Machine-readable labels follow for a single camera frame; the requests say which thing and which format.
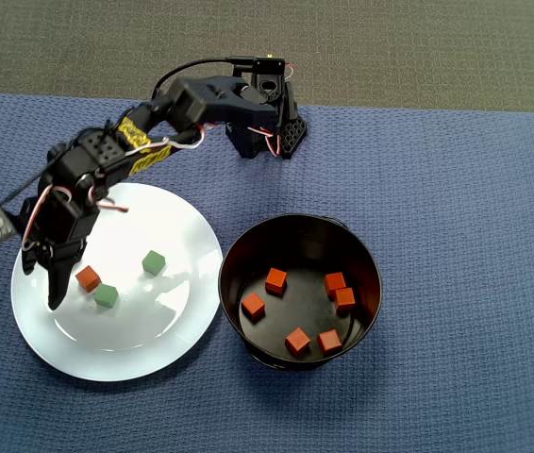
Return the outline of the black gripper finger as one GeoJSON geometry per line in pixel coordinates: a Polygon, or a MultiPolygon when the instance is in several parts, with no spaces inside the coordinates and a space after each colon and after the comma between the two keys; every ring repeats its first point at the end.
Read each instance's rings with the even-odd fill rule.
{"type": "Polygon", "coordinates": [[[35,266],[42,262],[43,252],[39,247],[32,247],[22,252],[22,269],[26,276],[30,275],[35,266]]]}
{"type": "Polygon", "coordinates": [[[56,310],[65,295],[75,261],[72,258],[57,260],[49,265],[48,273],[48,308],[56,310]]]}

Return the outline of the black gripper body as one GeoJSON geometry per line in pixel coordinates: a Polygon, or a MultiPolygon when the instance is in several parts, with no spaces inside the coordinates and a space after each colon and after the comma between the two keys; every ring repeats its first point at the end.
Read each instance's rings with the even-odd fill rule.
{"type": "Polygon", "coordinates": [[[72,258],[75,264],[83,256],[87,237],[99,216],[99,209],[69,201],[65,193],[56,188],[49,190],[41,204],[39,196],[28,197],[20,211],[25,250],[39,247],[42,250],[42,267],[57,260],[72,258]]]}

